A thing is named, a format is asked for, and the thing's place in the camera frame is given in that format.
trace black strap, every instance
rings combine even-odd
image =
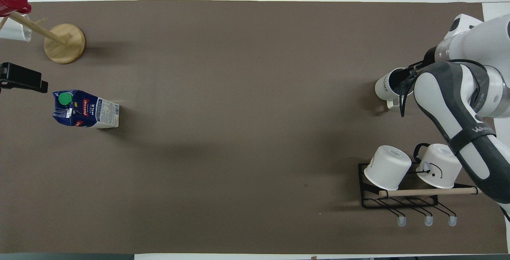
[[[496,133],[487,124],[477,124],[477,126],[473,128],[465,128],[450,140],[450,149],[453,151],[453,154],[457,154],[457,152],[468,145],[468,143],[483,135],[496,136]]]

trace wooden mug tree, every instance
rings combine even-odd
[[[4,17],[1,26],[8,18],[30,28],[32,31],[45,37],[44,52],[53,62],[69,64],[82,56],[85,49],[85,36],[80,28],[73,24],[59,24],[47,30],[38,22],[33,22],[23,17],[30,13],[31,6],[27,0],[0,0],[0,16]]]

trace brown tabletop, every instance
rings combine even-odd
[[[485,195],[442,197],[457,226],[359,205],[357,164],[441,135],[375,81],[421,60],[480,4],[44,2],[32,20],[80,27],[69,65],[43,38],[0,40],[2,62],[49,91],[120,104],[120,127],[66,127],[51,93],[0,94],[1,252],[506,253]],[[459,182],[469,184],[464,172]]]

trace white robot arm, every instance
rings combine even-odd
[[[459,15],[421,64],[402,74],[399,86],[414,82],[419,108],[510,221],[510,149],[481,121],[510,116],[510,15],[488,22]]]

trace white mug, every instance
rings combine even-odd
[[[26,14],[22,16],[27,19],[29,18]],[[30,42],[31,29],[8,18],[2,29],[0,29],[0,38]]]
[[[450,189],[461,169],[461,163],[446,144],[431,144],[416,171],[430,170],[417,175],[433,187]]]
[[[393,191],[398,189],[410,167],[411,159],[406,153],[395,147],[380,146],[363,173],[375,186]]]
[[[390,87],[390,80],[393,77],[393,73],[402,71],[403,69],[406,68],[397,67],[396,69],[393,69],[393,71],[390,71],[388,74],[377,80],[375,83],[375,93],[380,99],[386,100],[386,106],[388,109],[399,106],[398,99],[400,97],[400,92],[393,91],[393,89]]]

